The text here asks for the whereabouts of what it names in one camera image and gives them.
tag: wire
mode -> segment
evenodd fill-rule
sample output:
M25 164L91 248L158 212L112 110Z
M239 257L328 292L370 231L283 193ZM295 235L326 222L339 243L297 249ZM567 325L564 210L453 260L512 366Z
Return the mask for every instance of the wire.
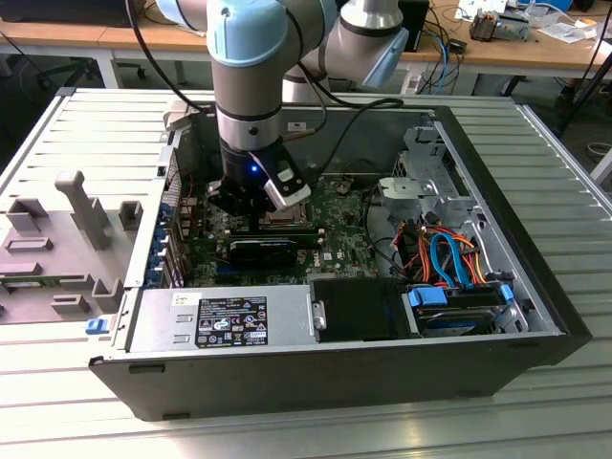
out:
M302 131L302 132L294 132L292 134L284 135L283 136L284 142L296 141L297 139L303 139L304 137L312 136L313 134L316 134L318 131L323 129L323 127L325 127L325 124L327 124L327 117L328 117L327 105L325 104L325 100L323 100L323 96L317 90L317 87L315 85L316 80L313 74L311 74L306 68L306 66L302 64L301 62L297 62L297 67L301 69L302 73L304 74L304 77L306 78L306 81L308 81L308 84L310 84L310 87L313 89L313 92L317 96L318 103L321 106L321 110L323 111L323 119L318 124L318 126L315 128L306 129L305 131Z
M225 263L226 265L231 265L231 263L228 260L224 260L223 258L209 258L210 261L215 261L217 263L221 262L221 263Z
M456 29L451 29L450 32L448 32L448 33L456 33L459 29L461 29L461 26L465 22L464 19L471 19L471 16L468 14L468 12L465 11L463 8L461 8L459 6L446 5L445 7L444 6L442 6L442 7L434 7L435 10L438 10L440 8L444 8L443 10L441 10L442 17L444 17L448 22L451 22L452 24L459 24L459 26L457 26ZM445 12L450 11L450 10L460 11L461 12L461 18L460 19L456 19L455 18L455 14L453 14L452 17L448 17L445 14Z
M367 216L370 212L370 207L372 206L372 200L374 199L374 195L376 194L378 189L379 188L377 186L374 186L372 188L372 192L370 193L370 196L367 200L367 205L365 206L365 211L363 212L363 235L365 236L365 242L374 250L375 253L377 253L382 259L386 260L391 265L391 267L394 268L401 276L407 279L407 277L405 277L404 275L404 270L402 269L402 267L398 265L395 261L393 261L393 259L388 257L386 253L381 251L378 247L376 247L376 244L372 242L372 236L370 236L370 229L367 227Z
M179 97L180 100L182 100L189 107L197 110L198 112L204 112L205 110L203 107L201 107L200 105L192 101L190 98L188 98L186 95L184 95L179 90L179 88L177 88L174 85L174 83L170 80L170 78L168 78L168 76L164 73L160 65L157 63L157 61L155 60L155 57L153 57L153 54L151 54L151 52L149 51L149 48L148 46L146 46L144 38L142 37L141 29L138 26L137 14L134 9L133 2L134 0L125 0L125 10L127 11L127 17L130 21L130 25L132 26L132 30L134 31L134 35L136 36L136 39L138 40L139 45L141 45L142 52L148 59L149 63L153 66L153 68L157 72L157 75L160 76L160 78L164 81L166 86L170 88L172 92Z
M36 63L35 63L35 62L34 62L34 61L33 61L33 60L32 60L32 59L31 59L31 58L28 56L28 55L26 55L26 54L25 54L23 51L21 51L21 48L19 48L19 47L18 47L18 46L15 44L15 42L14 42L14 41L12 41L12 39L11 39L11 38L9 38L9 37L8 37L8 36L7 36L7 35L6 35L4 32L2 32L2 31L0 31L0 35L2 35L2 36L4 37L4 39L5 39L5 40L7 40L7 42L8 42L8 43L9 43L11 46L13 46L13 47L14 47L14 49L15 49L15 50L16 50L18 53L20 53L21 55L23 55L23 56L24 56L24 57L25 57L25 58L28 60L28 62L30 63L30 65L32 65L32 66L33 66L33 67L36 69L36 71L37 71L37 72L40 74L40 76L41 76L41 77L43 77L43 78L45 78L47 81L49 81L49 83L50 83L52 86L54 86L54 87L55 87L55 89L59 89L59 86L57 86L57 85L55 84L55 82L54 82L52 79L50 79L48 76L46 76L46 75L45 75L45 72L44 72L43 70L40 70L40 67L38 67L38 66L36 65Z
M373 102L362 105L360 109L357 112L355 112L355 115L353 115L353 118L351 118L351 120L348 121L346 126L344 126L344 129L340 133L340 136L338 137L338 140L336 141L334 148L332 148L332 151L330 152L329 156L325 160L325 163L323 163L321 167L318 167L316 169L317 175L322 174L325 171L325 169L327 169L329 164L332 162L332 160L338 153L338 150L340 146L342 145L342 141L346 137L346 134L348 134L348 131L351 129L351 126L355 123L355 121L363 113L373 108L402 108L403 106L404 106L404 101L398 98L381 98L379 100L374 100Z
M607 155L612 149L612 145L610 143L603 142L591 142L586 145L586 151L594 156L604 157Z
M436 35L436 39L440 43L440 48L442 49L442 55L444 57L444 68L442 69L442 77L440 78L440 83L438 84L438 89L436 89L436 91L433 94L438 94L440 92L440 90L444 87L444 80L447 77L447 70L448 70L448 51L447 51L447 47L445 46L444 42L442 41L442 38L440 38L439 36Z
M421 254L421 263L423 264L423 281L429 282L431 276L431 267L429 266L429 257L427 256L427 248L425 247L425 238L419 237L419 253Z
M593 56L591 57L589 66L584 71L584 75L582 76L582 78L580 79L580 82L576 86L576 93L580 90L580 86L582 86L582 83L588 77L589 72L591 71L591 68L593 67L593 62L595 62L595 58L597 57L597 54L600 52L601 43L603 42L603 38L605 37L606 31L608 30L608 22L610 21L610 14L612 14L612 3L610 4L608 13L605 16L605 21L603 22L603 29L601 30L600 40L598 41L597 47L595 48L595 52L593 52Z
M405 265L404 265L404 269L407 270L408 268L410 268L410 266L412 266L412 263L414 263L417 258L421 257L420 253L415 254L412 258L410 258L410 261L408 261Z
M466 56L465 54L460 55L456 51L454 53L457 56L457 66L455 67L455 69L457 69L457 75L455 75L455 78L452 81L452 87L450 88L451 94L455 92L455 85L457 84L457 80L459 79L459 73L461 72L461 64L463 64L463 59Z
M557 78L556 76L553 78L555 80L555 83L558 84L559 88L563 89L566 86L569 86L569 84L567 84L567 81L565 81L563 78Z
M426 20L425 21L426 22L426 32L428 32L428 34L430 34L432 37L438 36L443 44L445 44L445 43L448 44L448 42L450 41L450 37L448 35L448 31L444 27L442 27L442 25L440 24L440 18L438 17L438 14L434 10L434 8L429 7L429 11L431 11L431 14L433 15L433 17L434 17L436 22L434 23L434 22ZM439 33L435 32L432 29L430 29L429 25L437 28ZM436 70L438 70L438 67L440 66L442 61L445 59L445 52L443 51L443 48L445 48L445 46L443 46L440 50L438 50L436 48L436 51L438 51L440 53L440 59L438 59L438 61L436 62L436 65L433 67L433 70L431 71L431 74L430 74L429 78L424 78L424 85L419 90L419 92L417 94L422 94L423 91L425 90L425 88L427 88L427 87L428 87L427 93L431 94L431 89L433 88L433 85L436 84L438 81L440 81L440 79L437 79L434 82L432 82L431 80L433 79L433 77L434 77L434 75L436 73Z
M382 174L383 174L383 173L381 172L381 170L380 170L380 169L378 169L378 167L377 167L377 166L376 166L376 165L375 165L373 162L371 162L370 160L368 160L368 159L366 159L366 158L357 158L356 160L353 160L353 161L348 162L348 163L346 164L346 166L345 166L345 167L342 169L341 174L342 174L342 175L348 175L348 174L347 174L347 173L348 173L348 169L350 169L350 168L351 168L351 165L354 165L354 164L359 164L359 163L368 164L368 165L369 165L369 166L372 168L372 170L374 170L374 172L377 172L379 175L382 175Z
M482 270L480 269L480 254L479 253L476 254L476 272L478 273L478 277L480 277L480 281L483 284L486 284L487 283L487 279L482 274Z
M323 93L325 96L327 96L328 98L333 100L335 103L337 103L339 105L342 105L343 107L355 108L355 109L359 109L359 108L363 108L363 107L368 107L368 109L377 108L376 106L373 106L373 107L370 106L374 102L370 102L370 103L354 103L354 102L349 102L348 100L342 100L341 98L338 98L338 97L334 96L334 94L332 92L330 92L325 86L323 86L320 83L320 81L317 81L317 79L310 72L310 70L308 70L306 67L303 67L303 66L300 67L300 69L302 70L304 75L307 78L309 78L316 85L316 87L320 90L321 93ZM404 106L404 101L401 100L400 98L394 98L394 99L383 98L381 100L394 100L396 103L400 104L400 106Z
M464 263L468 265L468 268L470 269L471 279L474 281L474 284L479 284L480 279L476 275L476 271L474 270L473 264L470 262L470 260L465 255L462 255L461 258L463 259Z
M381 239L379 239L378 241L374 242L373 245L374 246L378 246L382 241L392 241L394 240L394 237L388 236L388 237L382 237Z
M191 197L191 195L193 194L193 188L195 186L194 182L193 182L193 174L191 172L189 172L189 181L191 183L191 185L189 185L189 194L187 194L187 199L189 199Z

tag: blue cable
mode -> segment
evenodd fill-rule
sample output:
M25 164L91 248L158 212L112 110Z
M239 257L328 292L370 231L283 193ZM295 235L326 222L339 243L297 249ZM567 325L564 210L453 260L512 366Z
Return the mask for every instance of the blue cable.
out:
M442 49L442 56L444 59L444 67L442 69L442 77L440 78L440 82L438 83L438 89L433 93L434 95L438 94L442 88L444 88L444 80L447 79L447 70L448 70L448 52L447 47L444 46L444 41L438 35L433 35L434 38L438 40L440 44L440 48Z
M431 255L431 265L433 266L433 269L436 270L436 273L438 273L447 282L451 289L454 288L455 283L452 281L452 278L450 278L450 276L444 272L440 266L440 262L438 261L438 242L440 242L441 239L446 239L448 245L450 246L452 262L455 265L455 272L457 273L459 283L465 285L467 289L473 288L473 284L470 282L468 273L466 273L466 270L461 263L461 253L459 253L459 248L450 234L439 232L431 238L429 253Z

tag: table leg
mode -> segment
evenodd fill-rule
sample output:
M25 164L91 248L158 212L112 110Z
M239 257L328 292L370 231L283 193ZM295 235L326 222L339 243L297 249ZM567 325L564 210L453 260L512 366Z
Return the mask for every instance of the table leg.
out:
M119 89L123 87L117 62L108 50L100 50L95 56L98 63L99 72L102 74L102 81L106 89Z
M612 172L612 148L608 151L599 164L595 166L593 172L591 172L591 177L593 178L593 182L598 185L601 185L608 175Z
M179 84L186 84L185 80L185 66L183 65L183 61L175 60L174 61L174 71L176 72L176 81Z
M12 75L11 67L7 63L8 55L0 55L0 77L10 77Z
M427 71L426 62L408 62L402 91L400 94L415 94L421 82L421 76Z

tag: motherboard chip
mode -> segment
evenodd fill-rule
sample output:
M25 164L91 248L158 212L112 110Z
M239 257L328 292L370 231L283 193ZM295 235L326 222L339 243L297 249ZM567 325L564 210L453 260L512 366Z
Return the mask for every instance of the motherboard chip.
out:
M267 229L304 228L309 226L308 218L306 217L306 206L303 204L288 208L287 210L268 212L260 223L262 228Z

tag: desk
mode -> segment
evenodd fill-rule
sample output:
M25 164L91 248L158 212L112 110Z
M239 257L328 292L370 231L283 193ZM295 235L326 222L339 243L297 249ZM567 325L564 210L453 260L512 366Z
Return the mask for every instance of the desk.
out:
M509 76L581 77L592 55L593 42L579 41L566 44L552 37L532 31L526 43L481 43L470 40L470 24L453 23L447 17L454 15L453 5L458 0L437 0L435 10L442 26L451 36L468 43L468 50L461 66L462 73L498 74ZM602 14L609 4L598 2L589 14ZM141 21L142 34L159 60L209 61L206 39L188 33L175 26ZM107 88L119 88L116 59L144 59L144 55L129 29L101 26L72 26L56 24L10 24L0 22L0 30L13 38L24 53L31 55L67 55L94 58L100 67ZM15 54L15 49L0 37L0 54ZM419 52L406 53L400 69L407 71L403 92L414 86L423 72L431 70L440 55L432 40L424 37ZM593 73L603 62L598 56Z

